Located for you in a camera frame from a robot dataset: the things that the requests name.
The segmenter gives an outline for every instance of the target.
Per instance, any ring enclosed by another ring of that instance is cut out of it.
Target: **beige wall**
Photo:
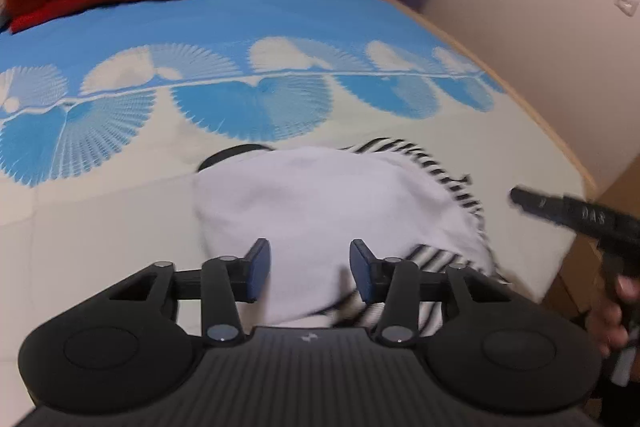
[[[425,15],[479,55],[606,187],[640,151],[640,11],[614,0],[429,0]]]

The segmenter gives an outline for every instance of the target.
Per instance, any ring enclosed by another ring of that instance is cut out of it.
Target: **finger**
[[[600,296],[593,307],[592,313],[596,314],[598,318],[611,326],[617,326],[622,320],[622,310],[620,306],[605,296]]]
[[[640,280],[631,277],[618,276],[616,292],[625,302],[635,302],[640,298]]]
[[[608,359],[611,355],[611,350],[606,344],[598,344],[598,349],[600,350],[600,354],[602,355],[603,359]]]
[[[622,326],[611,327],[599,320],[598,317],[590,315],[587,317],[587,331],[597,344],[604,344],[613,349],[620,349],[629,340],[629,334]]]

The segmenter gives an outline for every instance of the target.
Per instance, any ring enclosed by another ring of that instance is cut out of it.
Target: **white cloth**
[[[302,317],[350,291],[353,239],[379,258],[426,244],[492,269],[476,216],[398,153],[245,153],[197,174],[195,201],[212,257],[241,257],[259,237],[270,241],[264,323]]]

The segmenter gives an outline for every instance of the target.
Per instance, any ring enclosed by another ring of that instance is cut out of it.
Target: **white and blue bedspread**
[[[0,377],[15,383],[0,410],[25,403],[11,361],[31,328],[153,261],[205,260],[204,158],[383,136],[471,175],[498,262],[541,298],[572,236],[507,194],[579,194],[578,172],[481,68],[385,2],[140,2],[0,32]]]
[[[37,185],[126,150],[170,89],[186,120],[252,141],[332,117],[331,83],[407,120],[478,111],[502,88],[376,0],[176,0],[89,10],[0,36],[2,170]]]

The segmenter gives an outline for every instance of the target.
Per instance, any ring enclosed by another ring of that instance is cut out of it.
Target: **light switch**
[[[626,15],[633,17],[638,9],[638,0],[616,0],[616,6],[620,8]]]

